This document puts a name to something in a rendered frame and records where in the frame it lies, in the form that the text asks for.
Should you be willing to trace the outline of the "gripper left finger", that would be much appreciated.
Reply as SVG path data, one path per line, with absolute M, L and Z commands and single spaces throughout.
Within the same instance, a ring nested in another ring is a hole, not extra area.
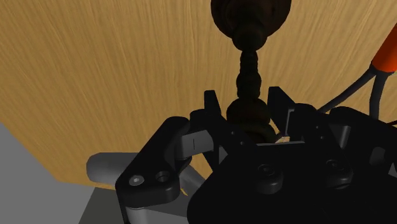
M 147 224 L 144 208 L 167 204 L 180 195 L 179 176 L 194 155 L 219 164 L 219 149 L 238 153 L 248 136 L 221 115 L 215 91 L 204 92 L 204 108 L 188 118 L 167 118 L 115 183 L 124 224 Z

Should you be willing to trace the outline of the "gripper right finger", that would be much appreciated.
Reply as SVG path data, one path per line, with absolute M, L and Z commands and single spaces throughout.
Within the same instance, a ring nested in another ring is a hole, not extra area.
M 345 106 L 321 113 L 294 102 L 280 87 L 268 88 L 267 105 L 282 134 L 303 141 L 325 162 L 355 172 L 397 168 L 397 127 Z

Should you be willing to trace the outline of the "dark brown wooden tool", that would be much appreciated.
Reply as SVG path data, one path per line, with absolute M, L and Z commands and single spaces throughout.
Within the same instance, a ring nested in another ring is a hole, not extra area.
M 237 99 L 226 120 L 240 127 L 255 143 L 275 143 L 267 104 L 260 99 L 257 51 L 285 23 L 292 0 L 211 0 L 214 24 L 241 51 L 236 78 Z

